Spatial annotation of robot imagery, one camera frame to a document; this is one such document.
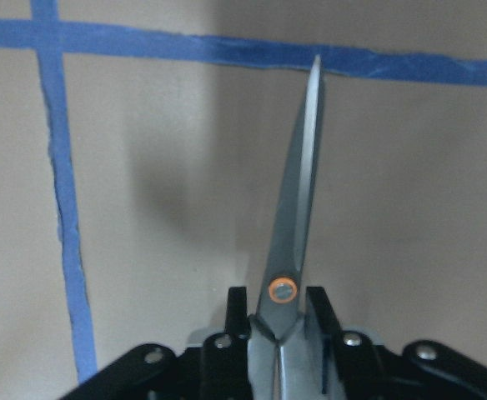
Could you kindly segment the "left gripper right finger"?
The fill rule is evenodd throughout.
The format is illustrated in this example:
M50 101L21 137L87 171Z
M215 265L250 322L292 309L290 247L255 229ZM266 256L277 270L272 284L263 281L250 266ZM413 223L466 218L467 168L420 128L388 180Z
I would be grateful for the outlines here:
M440 342L395 354L342 328L322 287L308 287L305 337L318 391L327 399L487 399L487 367Z

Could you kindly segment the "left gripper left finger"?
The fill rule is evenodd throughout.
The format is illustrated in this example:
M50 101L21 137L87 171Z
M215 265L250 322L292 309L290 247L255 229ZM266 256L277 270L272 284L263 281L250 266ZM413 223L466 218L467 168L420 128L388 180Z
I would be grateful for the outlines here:
M250 399L245 287L228 290L225 326L177 356L159 343L126 352L65 399Z

